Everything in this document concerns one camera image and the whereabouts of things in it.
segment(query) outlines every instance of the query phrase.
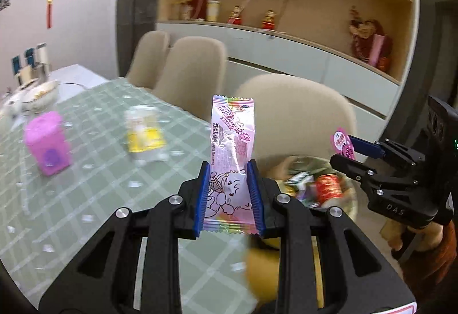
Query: transparent table cover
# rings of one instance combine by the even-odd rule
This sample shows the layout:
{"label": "transparent table cover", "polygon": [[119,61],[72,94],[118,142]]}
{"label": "transparent table cover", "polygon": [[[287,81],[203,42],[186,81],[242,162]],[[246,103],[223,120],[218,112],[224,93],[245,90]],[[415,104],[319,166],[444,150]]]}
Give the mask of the transparent table cover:
{"label": "transparent table cover", "polygon": [[[157,108],[166,161],[138,165],[128,155],[124,111],[136,104]],[[61,173],[40,173],[22,141],[23,126],[0,140],[0,259],[35,306],[117,208],[155,206],[177,193],[182,182],[196,178],[210,155],[207,122],[123,78],[82,92],[55,110],[63,117],[74,162]],[[203,232],[197,241],[179,241],[185,314],[253,309],[255,300],[244,285],[244,249],[240,234]],[[137,292],[134,307],[139,302]]]}

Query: wall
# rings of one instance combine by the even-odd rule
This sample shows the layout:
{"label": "wall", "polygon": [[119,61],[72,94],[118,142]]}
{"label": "wall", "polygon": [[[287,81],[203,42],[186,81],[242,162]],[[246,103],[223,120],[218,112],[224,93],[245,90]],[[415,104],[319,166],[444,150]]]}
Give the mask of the wall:
{"label": "wall", "polygon": [[53,68],[74,63],[106,77],[117,76],[117,0],[54,0],[51,29],[46,0],[11,0],[0,11],[0,92],[15,86],[11,59],[46,42]]}
{"label": "wall", "polygon": [[418,134],[419,126],[425,123],[424,104],[426,92],[421,96],[420,86],[427,77],[431,64],[431,44],[434,41],[436,22],[436,3],[448,0],[420,0],[420,18],[414,57],[402,95],[396,109],[386,126],[383,137],[389,137],[401,143],[410,138],[410,143]]}

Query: hand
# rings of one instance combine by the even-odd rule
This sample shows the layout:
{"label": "hand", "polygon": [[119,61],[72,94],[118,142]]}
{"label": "hand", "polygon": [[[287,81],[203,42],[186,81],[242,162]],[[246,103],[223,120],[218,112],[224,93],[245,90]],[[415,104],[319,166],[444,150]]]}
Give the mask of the hand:
{"label": "hand", "polygon": [[387,220],[380,230],[380,235],[388,242],[388,245],[392,249],[399,251],[402,248],[401,235],[406,229],[414,232],[415,234],[424,234],[423,240],[417,246],[415,251],[425,252],[436,248],[441,243],[444,227],[432,222],[424,229],[418,230],[394,220]]}

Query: beige chair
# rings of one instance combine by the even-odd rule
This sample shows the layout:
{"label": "beige chair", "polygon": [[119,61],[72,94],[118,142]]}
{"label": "beige chair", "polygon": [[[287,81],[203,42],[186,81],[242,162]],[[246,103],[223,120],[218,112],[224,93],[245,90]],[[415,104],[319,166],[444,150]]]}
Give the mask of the beige chair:
{"label": "beige chair", "polygon": [[260,75],[241,85],[235,96],[255,101],[254,158],[261,172],[290,155],[329,158],[334,154],[330,138],[339,127],[356,134],[350,103],[311,80]]}
{"label": "beige chair", "polygon": [[192,115],[209,120],[212,98],[220,93],[227,50],[216,39],[187,36],[170,50],[161,78],[152,93]]}
{"label": "beige chair", "polygon": [[159,80],[169,50],[170,35],[164,31],[144,34],[135,49],[127,80],[137,87],[153,89]]}

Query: pink container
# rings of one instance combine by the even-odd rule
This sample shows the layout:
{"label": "pink container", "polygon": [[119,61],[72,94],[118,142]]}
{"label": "pink container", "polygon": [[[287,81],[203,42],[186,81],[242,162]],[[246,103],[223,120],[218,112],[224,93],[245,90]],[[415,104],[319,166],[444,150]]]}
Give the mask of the pink container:
{"label": "pink container", "polygon": [[24,143],[44,175],[53,175],[72,163],[70,145],[55,111],[33,119],[24,129]]}

